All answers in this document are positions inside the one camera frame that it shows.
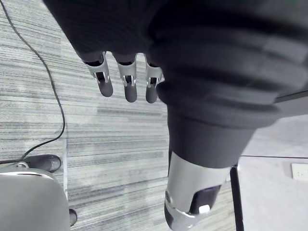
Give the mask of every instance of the black cable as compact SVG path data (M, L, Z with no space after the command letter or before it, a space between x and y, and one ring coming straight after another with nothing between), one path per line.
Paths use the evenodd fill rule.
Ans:
M50 142L53 142L53 141L59 139L59 138L62 136L62 134L63 134L63 132L64 132L64 129L65 129L65 117L64 117L64 112L63 112L63 109L62 109L60 100L59 100L59 98L58 98L58 95L57 95L57 92L56 92L56 89L55 89L55 86L54 86L53 79L52 79L52 77L51 77L51 73L50 73L49 68L47 67L45 61L44 61L43 58L40 56L40 54L39 54L33 47L31 47L31 45L30 45L30 44L19 34L19 32L16 30L15 26L13 25L13 23L12 23L12 21L11 21L9 15L8 15L6 9L5 9L5 6L4 6L2 0L0 0L0 3L1 3L1 6L2 6L3 11L4 11L4 13L5 13L6 19L9 21L9 23L10 23L12 29L14 30L14 32L18 35L18 37L21 39L21 41L24 42L24 44L27 45L27 46L30 48L30 50L33 51L33 52L37 55L37 57L42 61L44 67L46 68L46 71L47 71L47 73L48 73L48 76L49 76L49 79L50 79L50 83L51 83L51 86L52 86L52 90L53 90L54 96L55 96L55 98L56 98L56 100L57 100L57 102L58 102L58 105L59 105L59 107L60 107L61 115L62 115L62 119L63 119L62 131L61 131L61 133L60 133L56 138L51 139L51 140L46 141L46 142L43 142L43 143L40 143L40 144L38 144L38 145L36 145L36 146L30 148L30 149L29 149L28 151L26 151L26 153L23 154L22 157L20 157L19 159L16 159L16 160L4 160L4 161L0 161L0 164L9 164L9 163L16 163L16 162L22 161L22 160L23 160L30 152L32 152L34 149L37 149L37 148L40 147L40 146L43 146L43 145L45 145L45 144L47 144L47 143L50 143Z

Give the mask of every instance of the gray carpet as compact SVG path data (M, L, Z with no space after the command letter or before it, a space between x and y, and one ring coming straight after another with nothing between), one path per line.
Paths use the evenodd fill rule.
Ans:
M63 105L66 130L32 154L56 154L56 177L78 212L76 231L167 231L167 109L145 100L145 65L137 62L138 99L128 103L116 63L107 60L114 86L104 98L96 81L39 0L5 0L17 30L51 70ZM0 159L18 158L59 134L62 118L44 66L10 28L0 10ZM230 183L211 215L193 230L235 230Z

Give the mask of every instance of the robotic arm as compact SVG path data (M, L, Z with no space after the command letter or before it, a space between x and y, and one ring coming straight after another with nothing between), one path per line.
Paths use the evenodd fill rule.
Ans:
M281 117L275 99L307 81L306 0L44 0L104 96L111 51L133 102L135 54L146 54L147 100L167 105L165 216L185 231L211 210L257 128ZM161 78L165 81L156 84Z

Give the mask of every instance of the wall outlet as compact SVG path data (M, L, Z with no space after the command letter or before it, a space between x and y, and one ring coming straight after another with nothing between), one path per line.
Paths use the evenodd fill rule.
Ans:
M292 175L295 180L308 181L308 164L291 164Z

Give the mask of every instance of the chair caster wheel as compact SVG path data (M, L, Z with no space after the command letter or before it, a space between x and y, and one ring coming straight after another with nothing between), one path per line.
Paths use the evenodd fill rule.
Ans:
M75 225L78 220L77 212L71 208L69 209L69 219L71 227Z

